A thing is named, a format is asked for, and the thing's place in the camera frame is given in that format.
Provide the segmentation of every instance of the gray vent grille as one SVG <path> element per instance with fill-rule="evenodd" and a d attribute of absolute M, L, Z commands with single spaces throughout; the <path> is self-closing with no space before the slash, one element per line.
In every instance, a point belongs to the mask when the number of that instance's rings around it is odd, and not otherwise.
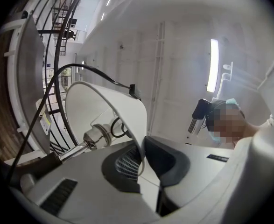
<path fill-rule="evenodd" d="M 115 167 L 126 178 L 137 182 L 140 164 L 141 157 L 139 151 L 137 147 L 134 147 L 116 160 Z"/>
<path fill-rule="evenodd" d="M 189 129 L 188 129 L 189 133 L 192 133 L 194 131 L 196 122 L 197 122 L 197 119 L 192 119 L 192 122 L 191 122 L 191 124 L 189 126 Z"/>

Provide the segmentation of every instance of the black vent grille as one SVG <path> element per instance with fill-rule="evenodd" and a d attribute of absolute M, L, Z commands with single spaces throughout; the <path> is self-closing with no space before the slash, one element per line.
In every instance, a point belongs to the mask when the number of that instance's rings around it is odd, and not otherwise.
<path fill-rule="evenodd" d="M 197 119 L 192 119 L 191 124 L 190 124 L 189 129 L 188 129 L 189 133 L 192 133 L 194 131 L 196 122 L 197 122 Z"/>
<path fill-rule="evenodd" d="M 63 180 L 40 207 L 48 213 L 57 216 L 76 185 L 77 181 L 70 179 Z"/>
<path fill-rule="evenodd" d="M 116 160 L 115 167 L 126 178 L 137 182 L 140 164 L 141 157 L 139 151 L 137 147 L 134 147 Z"/>

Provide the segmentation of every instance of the fluorescent light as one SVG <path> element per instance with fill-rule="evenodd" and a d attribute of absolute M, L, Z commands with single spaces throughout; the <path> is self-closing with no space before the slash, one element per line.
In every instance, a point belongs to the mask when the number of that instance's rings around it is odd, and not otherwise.
<path fill-rule="evenodd" d="M 219 42 L 211 39 L 211 69 L 206 90 L 215 92 L 219 70 Z"/>
<path fill-rule="evenodd" d="M 111 1 L 111 0 L 108 0 L 108 2 L 107 2 L 107 6 L 109 5 L 110 1 Z"/>

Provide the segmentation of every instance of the ceiling light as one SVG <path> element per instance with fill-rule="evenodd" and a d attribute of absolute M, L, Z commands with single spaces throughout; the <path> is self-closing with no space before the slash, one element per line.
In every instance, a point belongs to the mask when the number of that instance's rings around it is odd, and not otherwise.
<path fill-rule="evenodd" d="M 111 0 L 108 0 L 108 2 L 107 2 L 107 6 L 109 5 L 110 1 L 111 1 Z"/>
<path fill-rule="evenodd" d="M 215 92 L 219 70 L 219 42 L 211 39 L 211 69 L 208 78 L 207 91 Z"/>

